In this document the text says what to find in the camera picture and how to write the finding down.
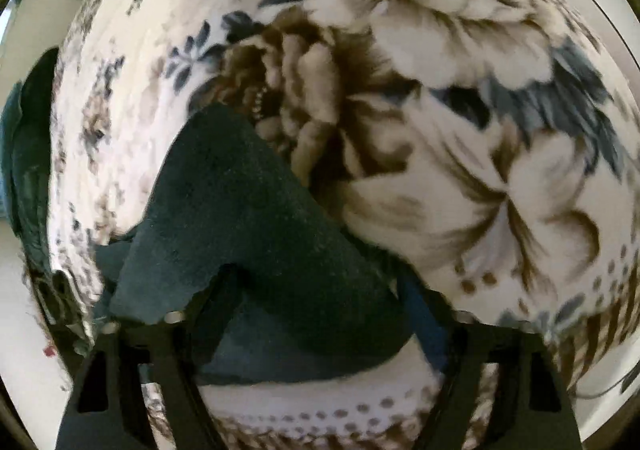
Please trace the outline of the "dark blue denim pants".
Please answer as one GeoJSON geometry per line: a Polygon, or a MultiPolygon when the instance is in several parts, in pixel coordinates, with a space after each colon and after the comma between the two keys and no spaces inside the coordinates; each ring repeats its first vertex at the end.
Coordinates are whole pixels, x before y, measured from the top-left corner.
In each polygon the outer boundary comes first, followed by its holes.
{"type": "Polygon", "coordinates": [[[394,287],[410,269],[326,217],[244,118],[219,103],[171,145],[142,221],[94,261],[96,320],[188,318],[204,384],[344,378],[410,340],[441,369],[445,335],[418,298],[394,287]]]}

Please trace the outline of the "floral fleece bed blanket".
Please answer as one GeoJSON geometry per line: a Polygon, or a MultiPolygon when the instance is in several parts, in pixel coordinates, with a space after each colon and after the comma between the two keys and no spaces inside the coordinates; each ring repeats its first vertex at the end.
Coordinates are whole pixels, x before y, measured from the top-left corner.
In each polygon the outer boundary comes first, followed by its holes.
{"type": "MultiPolygon", "coordinates": [[[[94,250],[142,221],[214,103],[458,320],[540,335],[579,432],[577,382],[639,329],[639,107],[567,0],[82,0],[53,79],[48,237],[89,355],[114,322],[158,323],[96,320],[94,250]]],[[[195,370],[224,449],[416,449],[444,381],[415,340],[330,380],[195,370]]]]}

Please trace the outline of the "dark green plush pillow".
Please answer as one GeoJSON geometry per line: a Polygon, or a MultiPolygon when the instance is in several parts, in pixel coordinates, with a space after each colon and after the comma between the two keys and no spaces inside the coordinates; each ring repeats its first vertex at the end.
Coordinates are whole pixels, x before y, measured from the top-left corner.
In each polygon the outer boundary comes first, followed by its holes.
{"type": "Polygon", "coordinates": [[[48,214],[51,106],[58,48],[46,50],[15,83],[1,113],[1,194],[29,265],[51,271],[48,214]]]}

